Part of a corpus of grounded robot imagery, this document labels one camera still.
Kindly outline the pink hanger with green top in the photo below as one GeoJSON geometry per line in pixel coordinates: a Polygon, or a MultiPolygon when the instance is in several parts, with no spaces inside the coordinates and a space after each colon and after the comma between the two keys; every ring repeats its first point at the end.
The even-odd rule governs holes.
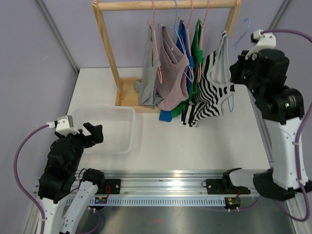
{"type": "MultiPolygon", "coordinates": [[[[203,52],[203,36],[204,36],[204,29],[205,29],[205,23],[206,23],[206,19],[207,19],[207,14],[208,14],[208,11],[209,11],[209,6],[210,6],[210,1],[207,0],[207,10],[206,10],[206,13],[205,13],[205,17],[204,17],[204,20],[201,24],[201,29],[202,29],[202,32],[201,32],[201,37],[200,37],[200,50],[203,52]]],[[[200,83],[201,81],[201,69],[202,69],[202,61],[199,63],[198,65],[198,83],[200,83]]]]}

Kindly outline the black white striped tank top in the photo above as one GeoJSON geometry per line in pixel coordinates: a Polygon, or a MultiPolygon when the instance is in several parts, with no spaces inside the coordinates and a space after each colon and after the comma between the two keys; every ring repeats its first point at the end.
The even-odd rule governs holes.
{"type": "Polygon", "coordinates": [[[181,114],[181,124],[196,127],[206,117],[223,115],[223,103],[235,93],[230,82],[228,35],[224,30],[218,48],[206,56],[201,65],[197,92],[181,114]]]}

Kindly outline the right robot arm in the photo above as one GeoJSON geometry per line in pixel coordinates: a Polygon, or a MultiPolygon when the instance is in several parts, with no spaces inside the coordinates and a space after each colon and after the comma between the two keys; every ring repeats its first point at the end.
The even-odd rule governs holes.
{"type": "Polygon", "coordinates": [[[245,85],[255,99],[272,146],[273,168],[254,174],[254,187],[261,196],[278,201],[312,189],[299,144],[304,100],[298,90],[285,85],[289,63],[280,50],[263,49],[252,55],[244,50],[230,67],[231,81],[245,85]]]}

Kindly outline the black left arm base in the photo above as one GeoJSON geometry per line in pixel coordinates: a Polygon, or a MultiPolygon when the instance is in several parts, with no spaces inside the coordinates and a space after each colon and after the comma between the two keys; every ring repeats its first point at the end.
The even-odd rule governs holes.
{"type": "Polygon", "coordinates": [[[121,180],[105,178],[103,171],[91,168],[86,169],[82,174],[82,178],[79,180],[79,187],[86,181],[91,182],[93,185],[97,185],[98,191],[96,194],[104,195],[107,194],[107,192],[109,195],[120,194],[121,180]]]}

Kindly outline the light blue hanger with striped top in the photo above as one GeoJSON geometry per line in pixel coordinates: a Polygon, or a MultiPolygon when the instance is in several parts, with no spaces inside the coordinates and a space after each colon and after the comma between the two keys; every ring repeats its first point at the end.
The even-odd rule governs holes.
{"type": "MultiPolygon", "coordinates": [[[[233,38],[230,38],[231,39],[231,44],[232,44],[232,47],[234,49],[234,55],[235,55],[235,59],[236,61],[238,61],[238,52],[237,52],[237,47],[238,45],[240,44],[241,40],[245,37],[245,35],[248,33],[249,29],[250,29],[250,26],[251,26],[251,19],[250,18],[246,18],[245,20],[243,20],[243,22],[247,22],[248,25],[244,31],[244,33],[242,33],[240,35],[240,37],[238,38],[237,41],[234,41],[233,38]]],[[[234,96],[231,95],[229,98],[227,98],[227,103],[228,103],[228,109],[231,112],[233,112],[234,110],[234,96]]]]}

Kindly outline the green tank top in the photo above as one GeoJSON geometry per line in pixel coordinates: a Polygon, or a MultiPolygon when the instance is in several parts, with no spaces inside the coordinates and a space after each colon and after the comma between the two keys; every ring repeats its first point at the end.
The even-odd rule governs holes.
{"type": "Polygon", "coordinates": [[[193,73],[194,73],[194,81],[189,85],[189,97],[181,102],[178,106],[176,106],[171,111],[171,117],[177,117],[182,113],[187,105],[191,102],[192,98],[197,93],[197,85],[198,85],[198,77],[199,77],[199,64],[203,61],[203,51],[200,47],[200,39],[202,33],[202,22],[200,19],[197,20],[195,25],[195,32],[193,36],[193,41],[191,44],[191,56],[193,58],[193,73]]]}

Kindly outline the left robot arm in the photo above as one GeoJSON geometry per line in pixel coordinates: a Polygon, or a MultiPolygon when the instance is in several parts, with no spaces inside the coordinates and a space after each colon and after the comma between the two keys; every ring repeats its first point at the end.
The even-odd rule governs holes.
{"type": "Polygon", "coordinates": [[[50,146],[48,161],[39,179],[38,193],[45,214],[45,234],[74,234],[91,198],[105,189],[104,172],[87,169],[74,200],[64,211],[84,150],[104,141],[102,125],[94,126],[87,122],[83,127],[89,135],[84,135],[82,129],[66,135],[55,132],[58,139],[50,146]]]}

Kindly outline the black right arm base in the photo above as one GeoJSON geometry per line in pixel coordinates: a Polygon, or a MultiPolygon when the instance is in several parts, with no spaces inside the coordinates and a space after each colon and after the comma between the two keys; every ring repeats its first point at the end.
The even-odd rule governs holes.
{"type": "Polygon", "coordinates": [[[241,170],[241,168],[227,170],[218,179],[206,179],[206,185],[202,186],[207,189],[209,195],[250,195],[250,189],[242,186],[237,187],[230,181],[230,173],[237,170],[241,170]]]}

